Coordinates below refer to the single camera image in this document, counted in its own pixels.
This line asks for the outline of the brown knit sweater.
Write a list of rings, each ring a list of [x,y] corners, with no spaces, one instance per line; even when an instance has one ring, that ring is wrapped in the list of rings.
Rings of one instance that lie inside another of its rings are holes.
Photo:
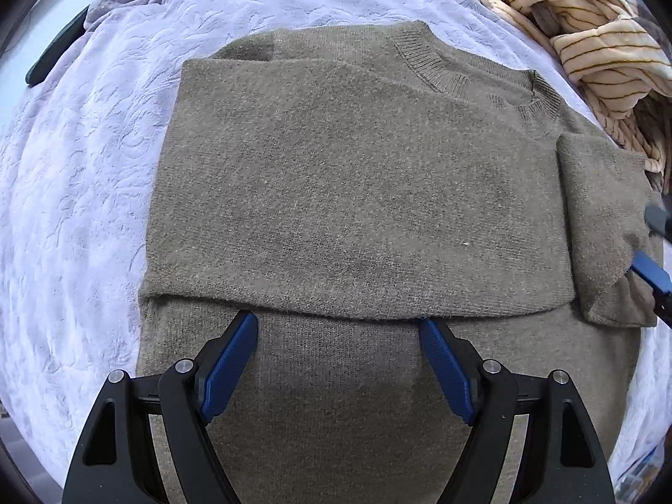
[[[421,353],[573,377],[603,449],[627,410],[657,194],[539,75],[421,22],[275,30],[181,68],[152,192],[138,369],[242,308],[259,345],[216,453],[246,503],[433,503],[468,430]]]

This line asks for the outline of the striped beige clothing pile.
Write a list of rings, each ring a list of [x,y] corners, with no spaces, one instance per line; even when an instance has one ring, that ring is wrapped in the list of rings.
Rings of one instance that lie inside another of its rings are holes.
[[[671,191],[671,43],[633,0],[480,0],[556,57],[604,131]]]

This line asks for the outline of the cluttered items beside bed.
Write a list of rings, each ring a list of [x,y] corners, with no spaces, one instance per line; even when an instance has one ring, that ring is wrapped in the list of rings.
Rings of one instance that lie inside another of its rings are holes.
[[[617,504],[637,503],[640,497],[654,483],[665,459],[665,444],[659,443],[639,462],[630,467],[615,485]]]

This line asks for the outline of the lavender embossed bed blanket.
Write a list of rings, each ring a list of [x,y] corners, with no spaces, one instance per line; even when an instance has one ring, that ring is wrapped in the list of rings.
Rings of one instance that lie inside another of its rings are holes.
[[[58,481],[107,373],[141,373],[150,203],[185,61],[275,30],[421,22],[452,48],[539,74],[599,128],[547,53],[478,0],[94,1],[1,138],[1,396]],[[611,473],[670,423],[671,334],[655,320],[604,450]]]

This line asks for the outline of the black bed corner pad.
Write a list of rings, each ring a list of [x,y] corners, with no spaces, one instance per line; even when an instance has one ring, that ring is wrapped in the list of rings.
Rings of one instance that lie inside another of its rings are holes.
[[[71,21],[69,21],[59,33],[51,40],[49,46],[37,58],[37,61],[27,71],[25,83],[29,88],[42,83],[53,70],[57,61],[70,46],[85,34],[84,22],[87,18],[89,7],[84,7]]]

